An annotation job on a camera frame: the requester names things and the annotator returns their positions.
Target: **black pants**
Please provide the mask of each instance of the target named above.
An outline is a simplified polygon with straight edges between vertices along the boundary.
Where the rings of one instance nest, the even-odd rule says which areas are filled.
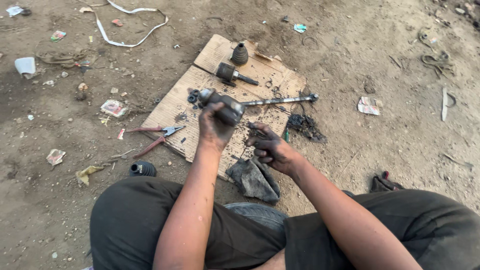
[[[153,177],[121,180],[98,198],[90,221],[95,270],[149,270],[182,185]],[[424,270],[480,269],[480,217],[442,195],[401,190],[355,196]],[[317,213],[284,221],[279,234],[215,204],[205,266],[251,269],[285,248],[287,270],[354,269]]]

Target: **person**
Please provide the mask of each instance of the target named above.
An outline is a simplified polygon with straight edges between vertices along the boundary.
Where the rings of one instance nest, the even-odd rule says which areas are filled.
[[[195,158],[184,185],[137,176],[105,190],[93,207],[95,270],[475,270],[480,217],[421,190],[349,197],[262,123],[247,146],[262,163],[291,177],[317,213],[271,230],[214,203],[220,156],[233,128],[199,118]]]

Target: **green object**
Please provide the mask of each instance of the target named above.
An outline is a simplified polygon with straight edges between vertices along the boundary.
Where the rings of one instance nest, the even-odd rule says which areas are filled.
[[[289,142],[288,142],[288,128],[287,128],[287,132],[285,132],[285,141],[286,141],[287,143],[289,143]]]

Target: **white plastic strip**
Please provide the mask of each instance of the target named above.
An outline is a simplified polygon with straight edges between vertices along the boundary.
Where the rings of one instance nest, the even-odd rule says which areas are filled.
[[[121,11],[123,11],[123,12],[125,12],[125,13],[135,13],[135,12],[138,12],[138,11],[154,11],[154,12],[160,12],[160,14],[162,14],[162,15],[165,17],[165,22],[162,23],[161,25],[157,25],[157,26],[155,26],[154,28],[152,28],[152,30],[150,30],[150,32],[148,32],[148,34],[147,34],[142,40],[140,40],[140,42],[138,42],[138,43],[135,44],[135,45],[126,45],[126,44],[121,44],[121,43],[118,43],[118,42],[115,42],[115,41],[111,41],[110,39],[108,39],[108,36],[107,36],[107,34],[105,33],[105,30],[103,29],[102,23],[100,22],[100,20],[99,20],[99,18],[98,18],[98,15],[96,14],[96,12],[95,12],[93,9],[91,9],[91,8],[90,8],[90,9],[84,9],[84,11],[90,11],[90,12],[93,12],[93,13],[95,14],[96,24],[98,25],[98,28],[100,29],[100,32],[102,33],[103,39],[104,39],[106,42],[108,42],[108,43],[110,43],[110,44],[112,44],[112,45],[124,46],[124,47],[135,47],[135,46],[137,46],[137,45],[140,45],[140,44],[153,32],[153,30],[155,30],[155,29],[157,29],[157,28],[159,28],[159,27],[161,27],[161,26],[164,26],[166,23],[168,23],[168,17],[167,17],[165,14],[163,14],[163,12],[162,12],[161,10],[159,10],[159,9],[139,8],[139,9],[134,9],[134,10],[132,10],[132,11],[128,11],[128,10],[124,9],[123,7],[121,7],[121,6],[113,3],[113,2],[110,1],[110,0],[107,0],[107,1],[110,3],[110,5],[112,5],[112,6],[115,7],[116,9],[121,10]]]

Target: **metal rod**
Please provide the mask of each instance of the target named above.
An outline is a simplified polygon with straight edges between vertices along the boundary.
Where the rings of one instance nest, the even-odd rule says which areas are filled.
[[[289,103],[289,102],[299,102],[299,101],[317,101],[317,94],[310,94],[308,97],[299,97],[299,98],[276,98],[269,100],[258,100],[258,101],[247,101],[240,102],[244,106],[256,106],[256,105],[266,105],[266,104],[278,104],[278,103]]]

